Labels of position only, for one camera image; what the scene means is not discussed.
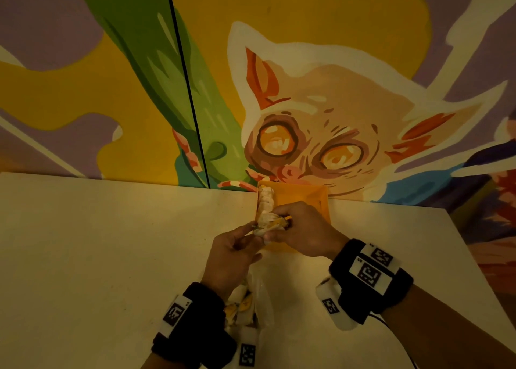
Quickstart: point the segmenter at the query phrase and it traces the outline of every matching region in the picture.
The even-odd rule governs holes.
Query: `painted eye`
[[[282,156],[296,147],[296,140],[287,127],[272,124],[260,129],[260,146],[268,154]]]
[[[363,155],[364,150],[360,146],[336,145],[326,150],[320,161],[326,169],[344,169],[360,162]]]

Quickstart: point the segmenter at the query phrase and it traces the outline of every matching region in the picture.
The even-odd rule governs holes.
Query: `orange tray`
[[[328,189],[325,186],[286,184],[260,180],[258,188],[261,185],[271,187],[274,190],[274,203],[276,206],[303,201],[315,207],[326,221],[331,223],[330,210],[328,209]],[[282,242],[272,242],[265,249],[279,252],[297,252]]]

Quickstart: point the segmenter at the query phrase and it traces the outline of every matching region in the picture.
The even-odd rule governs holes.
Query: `black wristband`
[[[167,361],[181,362],[188,369],[198,369],[201,364],[208,369],[223,368],[236,352],[235,340],[224,331],[223,300],[198,282],[192,283],[183,296],[191,303],[179,309],[176,304],[171,306],[163,321],[173,325],[172,332],[164,335],[160,330],[152,352]]]
[[[360,324],[364,324],[370,312],[382,313],[386,308],[398,304],[414,282],[402,268],[396,268],[396,273],[391,270],[392,267],[389,269],[394,260],[391,255],[373,245],[369,246],[371,256],[364,254],[367,252],[364,251],[366,243],[350,240],[329,268],[330,274],[342,288],[339,305]],[[377,286],[381,278],[384,285],[390,281],[383,293]]]

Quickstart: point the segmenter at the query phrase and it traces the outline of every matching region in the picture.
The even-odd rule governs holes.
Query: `mural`
[[[516,0],[0,3],[0,170],[444,207],[516,295]]]

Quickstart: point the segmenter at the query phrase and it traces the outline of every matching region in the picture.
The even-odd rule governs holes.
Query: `hand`
[[[249,272],[249,266],[261,259],[257,253],[263,240],[246,236],[256,222],[249,222],[214,238],[201,283],[213,290],[226,302],[233,289],[240,285]]]
[[[304,202],[278,206],[273,213],[292,216],[290,227],[286,231],[269,231],[264,239],[286,242],[303,255],[325,256],[333,260],[349,241],[347,236],[326,222],[317,209]]]

